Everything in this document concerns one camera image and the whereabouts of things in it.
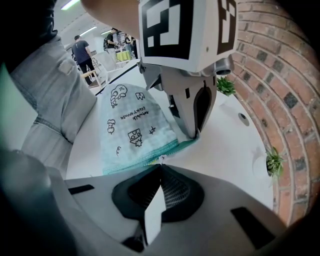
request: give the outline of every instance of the brick wall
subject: brick wall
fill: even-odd
[[[308,39],[273,0],[239,0],[234,81],[266,147],[281,152],[274,211],[287,225],[320,189],[320,65]]]

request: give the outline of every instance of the zipper pull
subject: zipper pull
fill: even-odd
[[[167,155],[166,154],[162,154],[161,156],[159,156],[159,162],[160,162],[160,165],[162,165],[165,161],[165,159],[167,158]]]

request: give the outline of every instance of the ceiling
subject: ceiling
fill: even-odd
[[[54,7],[54,29],[58,30],[64,46],[72,44],[76,35],[80,35],[94,26],[97,26],[97,28],[86,33],[83,37],[90,34],[99,36],[101,33],[111,29],[111,26],[103,24],[90,16],[80,1],[68,10],[61,10],[69,1],[70,0],[57,0]]]

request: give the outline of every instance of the bare skin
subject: bare skin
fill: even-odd
[[[81,0],[84,9],[98,21],[139,39],[137,0]]]

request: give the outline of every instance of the ceiling light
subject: ceiling light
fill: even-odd
[[[111,30],[109,30],[109,31],[107,31],[107,32],[103,32],[101,35],[104,35],[104,34],[110,33],[110,32],[111,32]]]
[[[68,10],[71,6],[73,6],[75,3],[79,2],[80,0],[71,0],[68,2],[64,7],[61,8],[61,10]]]
[[[92,28],[89,28],[87,31],[85,31],[85,32],[83,32],[82,34],[80,34],[80,37],[82,37],[85,33],[88,33],[89,31],[94,30],[94,29],[96,29],[96,28],[97,28],[96,26],[94,26],[94,27],[92,27]]]

